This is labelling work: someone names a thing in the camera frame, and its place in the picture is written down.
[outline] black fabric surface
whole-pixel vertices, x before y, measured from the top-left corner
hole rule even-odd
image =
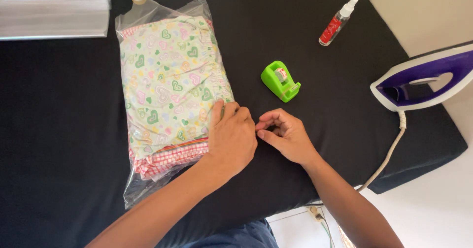
[[[156,1],[178,9],[192,0]],[[359,0],[330,46],[319,45],[347,1],[207,0],[235,99],[254,118],[278,107],[300,118],[323,158],[358,185],[399,132],[398,115],[375,99],[370,83],[408,57],[369,0]],[[130,166],[114,18],[131,4],[112,0],[107,38],[0,42],[1,247],[81,247],[125,212]],[[275,60],[302,84],[286,104],[259,76]],[[406,116],[405,135],[370,186],[376,193],[467,148],[443,106]],[[317,197],[299,165],[259,142],[248,167],[158,246],[184,244]]]

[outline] white wall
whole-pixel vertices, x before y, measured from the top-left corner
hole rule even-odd
[[[472,0],[371,2],[410,56],[473,40]],[[473,247],[473,83],[443,104],[470,148],[384,194],[362,193],[407,248]]]

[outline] clothes iron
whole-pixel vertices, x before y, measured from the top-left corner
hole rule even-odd
[[[451,80],[436,92],[423,96],[409,88],[438,81],[451,73]],[[375,97],[391,111],[405,111],[434,106],[457,94],[473,79],[473,44],[448,48],[407,61],[391,68],[370,88]]]

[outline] red label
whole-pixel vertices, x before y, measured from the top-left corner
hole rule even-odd
[[[325,31],[322,33],[320,36],[320,40],[324,43],[327,43],[330,38],[334,35],[335,32],[337,32],[338,27],[340,27],[341,22],[337,20],[337,18],[334,16],[332,21],[328,24],[328,27],[325,29]]]

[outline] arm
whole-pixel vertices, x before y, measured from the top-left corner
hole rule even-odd
[[[273,132],[265,130],[271,125]],[[282,109],[267,112],[256,125],[258,136],[309,174],[324,205],[358,248],[404,247],[384,216],[318,154],[304,125]]]
[[[209,153],[122,215],[87,247],[154,247],[200,200],[248,165],[257,146],[250,112],[230,102],[221,118],[222,107],[223,100],[218,100],[211,114]]]

